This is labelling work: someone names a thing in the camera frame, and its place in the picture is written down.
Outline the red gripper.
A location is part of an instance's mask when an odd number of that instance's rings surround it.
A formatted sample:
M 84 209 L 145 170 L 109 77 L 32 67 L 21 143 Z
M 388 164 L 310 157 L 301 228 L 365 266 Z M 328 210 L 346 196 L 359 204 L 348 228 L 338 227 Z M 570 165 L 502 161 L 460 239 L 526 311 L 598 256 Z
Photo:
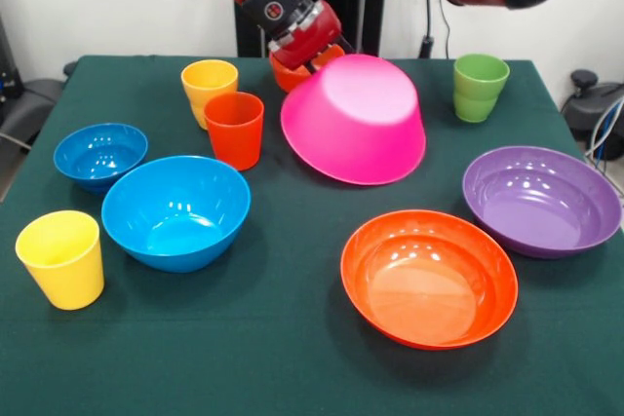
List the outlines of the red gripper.
M 318 0 L 301 21 L 292 24 L 282 37 L 269 42 L 269 51 L 289 70 L 304 65 L 313 75 L 317 68 L 312 59 L 336 43 L 339 37 L 344 53 L 355 53 L 353 46 L 341 34 L 341 22 L 333 8 L 325 0 Z

